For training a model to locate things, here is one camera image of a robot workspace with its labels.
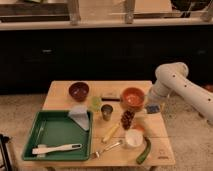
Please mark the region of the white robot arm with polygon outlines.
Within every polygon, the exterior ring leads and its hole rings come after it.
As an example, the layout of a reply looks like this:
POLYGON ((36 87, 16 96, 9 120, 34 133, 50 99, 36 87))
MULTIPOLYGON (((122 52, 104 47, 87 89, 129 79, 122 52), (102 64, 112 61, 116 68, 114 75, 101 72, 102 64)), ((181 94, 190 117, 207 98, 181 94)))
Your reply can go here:
POLYGON ((148 101, 161 103, 174 91, 213 125, 213 93, 188 80, 188 73, 183 62, 159 65, 155 70, 156 81, 147 94, 148 101))

